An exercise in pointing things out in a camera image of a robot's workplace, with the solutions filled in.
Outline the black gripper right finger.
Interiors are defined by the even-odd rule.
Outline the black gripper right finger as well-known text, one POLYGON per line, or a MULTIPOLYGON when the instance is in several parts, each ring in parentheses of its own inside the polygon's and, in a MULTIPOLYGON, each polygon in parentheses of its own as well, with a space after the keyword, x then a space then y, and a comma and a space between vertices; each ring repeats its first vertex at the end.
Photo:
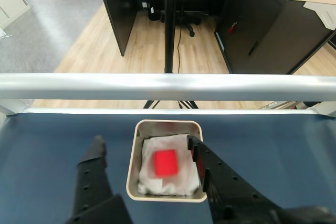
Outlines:
POLYGON ((281 210, 240 177, 197 137, 187 136, 213 223, 280 223, 281 210))

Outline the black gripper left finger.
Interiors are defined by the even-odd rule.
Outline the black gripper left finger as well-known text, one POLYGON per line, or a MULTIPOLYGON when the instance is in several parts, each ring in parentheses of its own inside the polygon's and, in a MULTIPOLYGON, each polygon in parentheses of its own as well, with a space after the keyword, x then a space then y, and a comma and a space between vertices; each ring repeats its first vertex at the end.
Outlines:
POLYGON ((106 155, 103 138, 95 136, 77 165, 72 214, 67 223, 133 223, 121 195, 110 187, 106 155))

